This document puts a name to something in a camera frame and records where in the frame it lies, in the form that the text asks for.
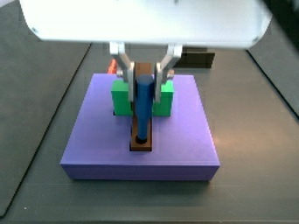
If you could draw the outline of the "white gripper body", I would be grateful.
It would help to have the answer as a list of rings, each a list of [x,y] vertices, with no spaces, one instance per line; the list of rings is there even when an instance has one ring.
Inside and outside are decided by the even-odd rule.
[[[262,0],[20,0],[43,40],[250,48],[271,13]]]

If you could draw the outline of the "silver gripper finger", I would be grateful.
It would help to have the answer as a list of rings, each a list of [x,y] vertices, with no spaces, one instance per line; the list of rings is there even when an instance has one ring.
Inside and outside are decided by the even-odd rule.
[[[155,77],[155,92],[154,100],[161,101],[162,98],[162,85],[167,82],[170,71],[174,69],[174,66],[183,54],[183,45],[182,44],[170,44],[167,46],[167,53],[161,62],[155,63],[154,68],[154,77]]]
[[[135,100],[135,62],[130,60],[126,52],[126,44],[123,42],[110,43],[110,54],[117,60],[117,74],[129,84],[129,100]]]

